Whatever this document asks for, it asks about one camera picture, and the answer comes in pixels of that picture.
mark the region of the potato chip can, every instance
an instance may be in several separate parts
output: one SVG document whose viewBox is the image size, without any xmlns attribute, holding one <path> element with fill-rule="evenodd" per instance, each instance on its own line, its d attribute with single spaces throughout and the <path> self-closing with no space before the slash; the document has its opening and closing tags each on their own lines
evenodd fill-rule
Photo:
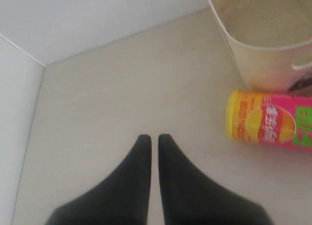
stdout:
<svg viewBox="0 0 312 225">
<path fill-rule="evenodd" d="M 226 129 L 234 140 L 312 150 L 312 98 L 234 91 Z"/>
</svg>

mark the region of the cylindrical container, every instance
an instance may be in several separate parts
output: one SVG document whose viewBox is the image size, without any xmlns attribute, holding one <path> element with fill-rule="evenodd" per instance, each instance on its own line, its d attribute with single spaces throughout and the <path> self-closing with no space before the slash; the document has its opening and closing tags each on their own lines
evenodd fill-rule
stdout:
<svg viewBox="0 0 312 225">
<path fill-rule="evenodd" d="M 312 98 L 235 91 L 226 129 L 234 140 L 312 150 Z"/>
<path fill-rule="evenodd" d="M 249 88 L 312 92 L 312 0 L 209 0 Z"/>
</svg>

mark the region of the floor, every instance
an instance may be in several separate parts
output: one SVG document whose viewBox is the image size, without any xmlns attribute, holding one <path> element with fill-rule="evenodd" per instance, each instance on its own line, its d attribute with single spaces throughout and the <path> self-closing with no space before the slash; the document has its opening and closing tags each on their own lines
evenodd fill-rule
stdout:
<svg viewBox="0 0 312 225">
<path fill-rule="evenodd" d="M 244 85 L 210 10 L 47 68 L 13 225 L 42 225 L 103 180 L 137 135 L 153 139 L 149 225 L 163 224 L 157 136 L 277 225 L 312 221 L 312 153 L 226 138 L 229 94 Z"/>
</svg>

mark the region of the can label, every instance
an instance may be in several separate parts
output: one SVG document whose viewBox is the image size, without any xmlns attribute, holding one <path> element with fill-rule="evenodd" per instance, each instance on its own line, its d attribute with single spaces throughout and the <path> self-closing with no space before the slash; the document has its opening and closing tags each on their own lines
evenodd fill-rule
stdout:
<svg viewBox="0 0 312 225">
<path fill-rule="evenodd" d="M 232 132 L 238 140 L 312 150 L 312 99 L 239 92 Z"/>
</svg>

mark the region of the yellow lid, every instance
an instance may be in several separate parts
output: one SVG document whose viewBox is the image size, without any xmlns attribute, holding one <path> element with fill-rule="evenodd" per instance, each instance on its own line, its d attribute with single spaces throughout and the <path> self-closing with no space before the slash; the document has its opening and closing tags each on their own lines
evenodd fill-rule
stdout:
<svg viewBox="0 0 312 225">
<path fill-rule="evenodd" d="M 234 111 L 234 103 L 236 101 L 236 97 L 239 93 L 239 90 L 233 91 L 229 98 L 228 107 L 226 109 L 226 133 L 230 139 L 233 139 L 233 111 Z"/>
</svg>

